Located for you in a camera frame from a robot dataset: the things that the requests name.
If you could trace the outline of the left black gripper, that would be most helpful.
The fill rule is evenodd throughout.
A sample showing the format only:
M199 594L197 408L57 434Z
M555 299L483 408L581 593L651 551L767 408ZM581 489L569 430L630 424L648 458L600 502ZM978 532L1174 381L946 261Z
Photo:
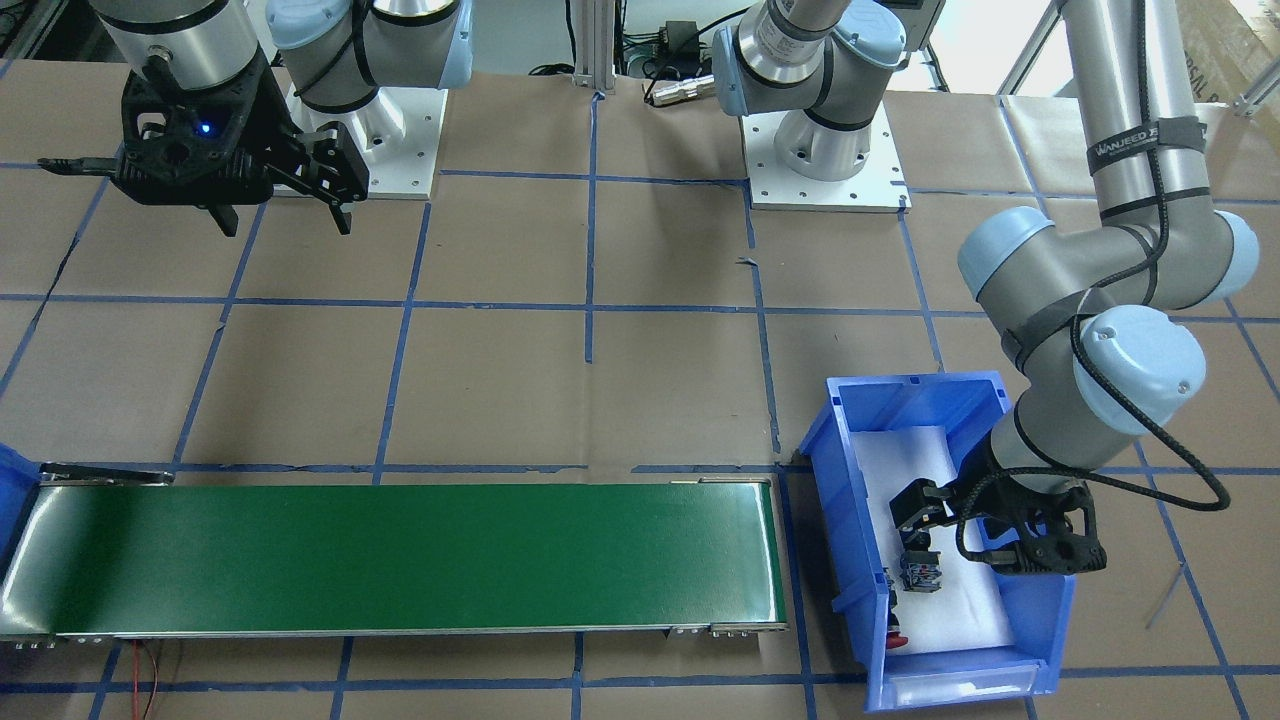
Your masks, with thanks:
M899 533L920 533L932 527L950 527L978 518L979 498L989 486L991 479L961 483L954 488L916 478L890 501L893 528Z

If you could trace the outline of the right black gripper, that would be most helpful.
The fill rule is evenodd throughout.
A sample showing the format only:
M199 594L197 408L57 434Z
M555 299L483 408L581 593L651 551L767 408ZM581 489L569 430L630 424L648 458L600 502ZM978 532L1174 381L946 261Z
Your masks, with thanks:
M270 128L262 150L262 200L269 200L278 184L320 199L326 202L338 233L349 236L355 202L367 197L369 168L347 126L330 120L315 132L301 131L289 118L278 90L262 91L262 110ZM225 237L238 234L241 219L233 205L209 204L205 211Z

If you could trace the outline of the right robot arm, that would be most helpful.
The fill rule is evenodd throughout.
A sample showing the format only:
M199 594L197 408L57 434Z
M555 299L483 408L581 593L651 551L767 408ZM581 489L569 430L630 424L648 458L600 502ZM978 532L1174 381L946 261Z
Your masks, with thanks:
M279 187L324 204L342 234L372 170L417 159L438 110L413 102L467 85L470 1L269 1L291 76L282 91L242 1L95 1L131 64L123 141L110 158L41 160L101 176L150 206L206 211L236 234L239 205Z

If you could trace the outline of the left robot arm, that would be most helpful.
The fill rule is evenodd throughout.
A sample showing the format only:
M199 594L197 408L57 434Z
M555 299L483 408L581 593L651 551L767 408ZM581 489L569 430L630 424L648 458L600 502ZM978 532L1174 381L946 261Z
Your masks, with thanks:
M1208 132L1196 113L1171 1L1060 1L1100 227L1064 233L1034 208L983 222L957 265L1029 380L946 486L904 495L909 529L988 518L1065 527L1089 512L1088 484L1199 512L1228 509L1222 482L1167 432L1206 360L1170 313L1225 299L1253 277L1260 241L1213 206ZM1115 454L1153 436L1210 488L1184 498L1105 477Z

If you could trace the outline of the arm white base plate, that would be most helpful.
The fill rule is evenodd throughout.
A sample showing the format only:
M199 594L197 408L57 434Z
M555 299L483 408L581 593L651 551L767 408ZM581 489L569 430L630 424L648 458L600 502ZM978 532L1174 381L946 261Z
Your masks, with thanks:
M763 210L897 213L913 206L884 105L851 132L805 111L740 119L751 205Z
M302 129L315 131L329 120L346 124L369 169L370 199L431 199L449 91L384 87L369 105L328 115L303 105L292 95L293 87L288 90L287 108Z

